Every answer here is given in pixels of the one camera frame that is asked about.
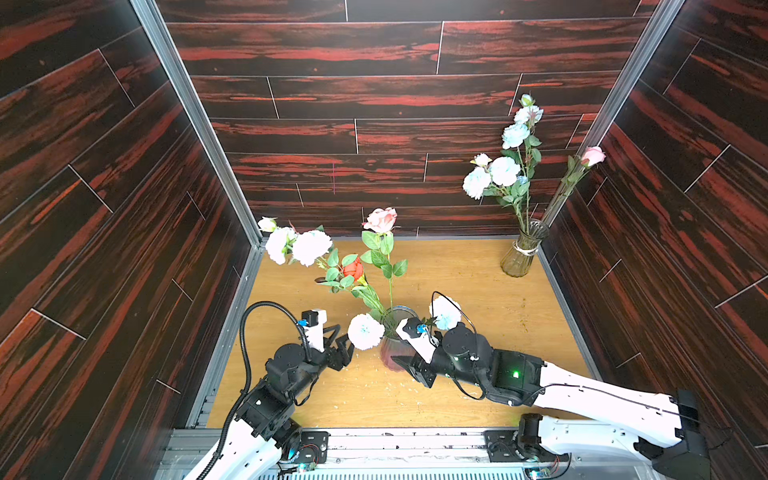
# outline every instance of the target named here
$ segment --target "red rose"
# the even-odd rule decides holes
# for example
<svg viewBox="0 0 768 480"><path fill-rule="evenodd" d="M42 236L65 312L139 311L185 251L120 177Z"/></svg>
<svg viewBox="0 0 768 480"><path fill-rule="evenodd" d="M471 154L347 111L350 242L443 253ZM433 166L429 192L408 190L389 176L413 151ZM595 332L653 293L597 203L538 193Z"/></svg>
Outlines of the red rose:
<svg viewBox="0 0 768 480"><path fill-rule="evenodd" d="M341 270L341 273L344 276L352 275L355 281L359 280L360 277L362 276L362 261L360 261L360 257L355 258L354 262L345 266Z"/></svg>

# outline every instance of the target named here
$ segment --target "metal base plate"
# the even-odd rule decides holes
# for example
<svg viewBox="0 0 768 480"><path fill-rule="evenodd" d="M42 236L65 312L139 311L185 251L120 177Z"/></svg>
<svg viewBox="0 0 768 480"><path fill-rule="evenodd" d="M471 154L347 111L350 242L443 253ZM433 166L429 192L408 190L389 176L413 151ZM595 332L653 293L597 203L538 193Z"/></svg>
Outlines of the metal base plate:
<svg viewBox="0 0 768 480"><path fill-rule="evenodd" d="M328 459L328 432L302 431L299 458L294 463L312 463L321 465Z"/></svg>
<svg viewBox="0 0 768 480"><path fill-rule="evenodd" d="M515 453L515 433L517 430L488 430L483 432L485 447L491 463L520 462Z"/></svg>

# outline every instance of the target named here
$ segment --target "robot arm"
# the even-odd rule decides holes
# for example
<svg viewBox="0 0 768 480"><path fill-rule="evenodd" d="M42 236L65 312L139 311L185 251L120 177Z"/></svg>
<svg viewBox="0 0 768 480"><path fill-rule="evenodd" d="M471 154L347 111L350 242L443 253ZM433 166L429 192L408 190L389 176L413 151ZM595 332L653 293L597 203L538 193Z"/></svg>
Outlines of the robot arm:
<svg viewBox="0 0 768 480"><path fill-rule="evenodd" d="M220 457L203 477L210 480L247 480L262 475L280 460L295 458L300 450L301 427L290 416L312 392L320 373L330 367L340 371L352 361L355 347L349 338L337 338L339 325L323 327L325 310L302 313L299 325L310 345L310 358L298 343L287 343L266 361L266 375L243 400L232 422ZM298 397L309 387L304 400ZM219 443L197 463L186 478L200 478ZM311 469L311 459L305 468Z"/></svg>
<svg viewBox="0 0 768 480"><path fill-rule="evenodd" d="M517 454L548 462L577 449L634 456L659 473L688 480L709 478L707 444L698 428L690 392L677 398L599 382L520 352L494 349L463 323L430 335L416 318L403 320L398 334L416 350L393 359L427 388L437 376L479 386L480 399L509 406L537 406L594 420L562 421L538 414L521 417Z"/></svg>

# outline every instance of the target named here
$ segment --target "twine on vase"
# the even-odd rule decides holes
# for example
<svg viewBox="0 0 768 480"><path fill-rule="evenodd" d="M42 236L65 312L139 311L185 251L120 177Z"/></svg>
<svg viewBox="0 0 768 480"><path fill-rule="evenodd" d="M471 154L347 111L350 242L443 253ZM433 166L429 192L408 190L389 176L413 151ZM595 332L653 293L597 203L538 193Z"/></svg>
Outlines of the twine on vase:
<svg viewBox="0 0 768 480"><path fill-rule="evenodd" d="M533 247L530 250L523 250L522 248L518 247L517 241L515 241L515 250L522 253L526 257L533 257L536 254L536 250L538 250L538 247Z"/></svg>

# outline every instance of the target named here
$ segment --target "flower bouquet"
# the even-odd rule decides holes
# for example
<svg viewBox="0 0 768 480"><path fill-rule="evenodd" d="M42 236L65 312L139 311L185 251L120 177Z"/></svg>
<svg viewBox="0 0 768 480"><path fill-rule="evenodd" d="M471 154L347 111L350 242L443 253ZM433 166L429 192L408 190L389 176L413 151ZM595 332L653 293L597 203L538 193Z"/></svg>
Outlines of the flower bouquet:
<svg viewBox="0 0 768 480"><path fill-rule="evenodd" d="M484 196L496 197L502 207L515 210L520 237L502 259L502 270L510 276L524 276L528 273L539 244L549 235L549 223L532 218L530 208L531 180L536 166L541 163L541 152L537 148L541 141L534 133L544 110L528 94L520 98L520 104L521 108L515 113L515 123L506 127L502 133L502 156L493 161L486 154L475 156L470 162L475 165L475 169L465 177L463 184L464 191L470 197L476 200ZM568 172L561 180L548 213L553 207L559 210L578 181L603 159L599 147L588 148L580 161L569 156Z"/></svg>

